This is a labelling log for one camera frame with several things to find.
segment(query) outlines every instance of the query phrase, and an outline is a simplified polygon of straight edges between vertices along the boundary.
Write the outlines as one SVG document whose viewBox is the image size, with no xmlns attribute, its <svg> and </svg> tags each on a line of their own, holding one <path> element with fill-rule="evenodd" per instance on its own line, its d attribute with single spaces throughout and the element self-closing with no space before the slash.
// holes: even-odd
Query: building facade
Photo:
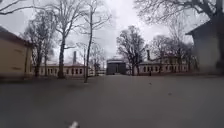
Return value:
<svg viewBox="0 0 224 128">
<path fill-rule="evenodd" d="M 181 64 L 178 64 L 177 57 L 164 57 L 162 59 L 148 60 L 139 65 L 139 75 L 180 73 L 187 71 L 188 65 L 186 61 L 182 61 Z"/>
<path fill-rule="evenodd" d="M 187 33 L 187 35 L 193 37 L 195 54 L 201 73 L 220 74 L 223 72 L 224 60 L 222 56 L 224 55 L 222 54 L 224 53 L 224 42 L 219 41 L 217 34 L 218 29 L 221 29 L 222 35 L 224 34 L 223 21 L 223 18 L 214 17 Z"/>
<path fill-rule="evenodd" d="M 0 78 L 26 77 L 31 67 L 32 46 L 0 26 Z"/>
<path fill-rule="evenodd" d="M 59 71 L 59 65 L 58 64 L 48 64 L 47 65 L 47 76 L 53 76 L 57 77 L 58 76 L 58 71 Z M 84 71 L 85 67 L 82 64 L 65 64 L 64 65 L 64 75 L 65 77 L 83 77 L 84 76 Z M 34 74 L 34 67 L 30 70 L 32 74 Z M 93 70 L 89 69 L 88 76 L 93 76 Z M 41 65 L 39 69 L 39 75 L 40 76 L 45 76 L 45 66 Z"/>
<path fill-rule="evenodd" d="M 107 60 L 107 75 L 126 74 L 126 63 L 120 59 Z"/>
</svg>

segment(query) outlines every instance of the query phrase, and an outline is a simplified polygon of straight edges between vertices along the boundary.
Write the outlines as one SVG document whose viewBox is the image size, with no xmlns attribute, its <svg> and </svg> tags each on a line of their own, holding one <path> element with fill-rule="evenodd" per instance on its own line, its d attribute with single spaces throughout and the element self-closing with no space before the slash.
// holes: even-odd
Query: road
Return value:
<svg viewBox="0 0 224 128">
<path fill-rule="evenodd" d="M 102 76 L 0 85 L 1 128 L 223 128 L 221 77 Z"/>
</svg>

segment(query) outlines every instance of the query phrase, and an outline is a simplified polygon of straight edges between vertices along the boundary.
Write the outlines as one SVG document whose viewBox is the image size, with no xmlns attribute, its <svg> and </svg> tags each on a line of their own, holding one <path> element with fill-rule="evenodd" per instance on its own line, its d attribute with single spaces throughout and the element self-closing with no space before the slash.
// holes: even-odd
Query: wall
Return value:
<svg viewBox="0 0 224 128">
<path fill-rule="evenodd" d="M 115 73 L 126 74 L 126 64 L 125 63 L 108 63 L 107 64 L 107 75 L 114 75 Z"/>
<path fill-rule="evenodd" d="M 24 76 L 25 58 L 27 47 L 0 39 L 0 76 L 22 77 Z M 27 74 L 30 70 L 31 49 L 28 49 Z"/>
<path fill-rule="evenodd" d="M 58 76 L 58 71 L 59 71 L 59 68 L 58 66 L 47 66 L 47 74 L 48 76 L 55 76 L 57 77 Z M 64 66 L 64 75 L 66 77 L 82 77 L 84 75 L 84 68 L 82 66 L 80 67 L 72 67 L 72 66 Z M 44 76 L 45 75 L 45 67 L 44 66 L 41 66 L 40 69 L 39 69 L 39 75 L 40 76 Z"/>
<path fill-rule="evenodd" d="M 172 67 L 173 67 L 174 72 L 187 72 L 188 71 L 188 66 L 185 64 L 182 65 L 182 70 L 179 70 L 178 64 L 174 64 L 174 65 L 163 64 L 161 73 L 171 73 Z M 149 74 L 150 71 L 151 71 L 151 73 L 159 73 L 159 65 L 157 65 L 157 64 L 140 65 L 139 68 L 140 68 L 140 75 Z"/>
<path fill-rule="evenodd" d="M 194 32 L 193 38 L 200 71 L 203 73 L 218 73 L 216 63 L 220 58 L 220 53 L 214 29 L 209 26 L 203 27 Z"/>
</svg>

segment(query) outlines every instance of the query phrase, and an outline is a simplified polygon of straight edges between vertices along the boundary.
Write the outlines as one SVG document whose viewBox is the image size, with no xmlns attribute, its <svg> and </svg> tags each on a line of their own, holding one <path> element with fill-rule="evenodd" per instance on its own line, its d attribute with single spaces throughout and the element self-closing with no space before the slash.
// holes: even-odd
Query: chimney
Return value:
<svg viewBox="0 0 224 128">
<path fill-rule="evenodd" d="M 76 51 L 74 51 L 74 54 L 73 54 L 73 65 L 76 64 Z"/>
<path fill-rule="evenodd" d="M 151 58 L 150 58 L 150 51 L 149 50 L 147 50 L 147 60 L 148 61 L 151 60 Z"/>
</svg>

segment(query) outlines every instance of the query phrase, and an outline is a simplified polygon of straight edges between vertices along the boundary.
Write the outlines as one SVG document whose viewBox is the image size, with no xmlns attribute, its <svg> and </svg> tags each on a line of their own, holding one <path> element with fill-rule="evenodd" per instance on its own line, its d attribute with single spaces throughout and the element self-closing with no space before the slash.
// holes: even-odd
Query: roof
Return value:
<svg viewBox="0 0 224 128">
<path fill-rule="evenodd" d="M 50 67 L 58 67 L 59 64 L 47 64 L 47 66 L 50 66 Z M 80 64 L 80 63 L 75 63 L 74 65 L 72 63 L 65 63 L 64 64 L 65 67 L 83 67 L 84 65 L 83 64 Z"/>
<path fill-rule="evenodd" d="M 195 31 L 198 31 L 206 26 L 211 26 L 211 25 L 214 25 L 214 24 L 217 24 L 218 21 L 220 20 L 220 16 L 214 16 L 211 20 L 205 22 L 204 24 L 194 28 L 193 30 L 191 30 L 190 32 L 186 33 L 186 35 L 192 35 Z"/>
<path fill-rule="evenodd" d="M 163 57 L 163 59 L 166 59 L 166 58 L 177 58 L 177 56 L 165 56 L 165 57 Z M 161 58 L 155 58 L 155 59 L 153 59 L 153 60 L 147 60 L 147 61 L 144 61 L 144 62 L 142 62 L 142 63 L 140 63 L 140 64 L 142 64 L 142 65 L 144 65 L 144 64 L 159 64 L 160 62 L 159 62 L 159 60 L 160 60 Z"/>
<path fill-rule="evenodd" d="M 123 59 L 108 59 L 107 63 L 125 63 Z"/>
<path fill-rule="evenodd" d="M 4 40 L 11 41 L 13 43 L 23 45 L 23 46 L 27 46 L 27 47 L 32 47 L 33 46 L 30 42 L 28 42 L 28 41 L 18 37 L 17 35 L 9 32 L 8 30 L 3 28 L 2 26 L 0 26 L 0 38 L 4 39 Z"/>
</svg>

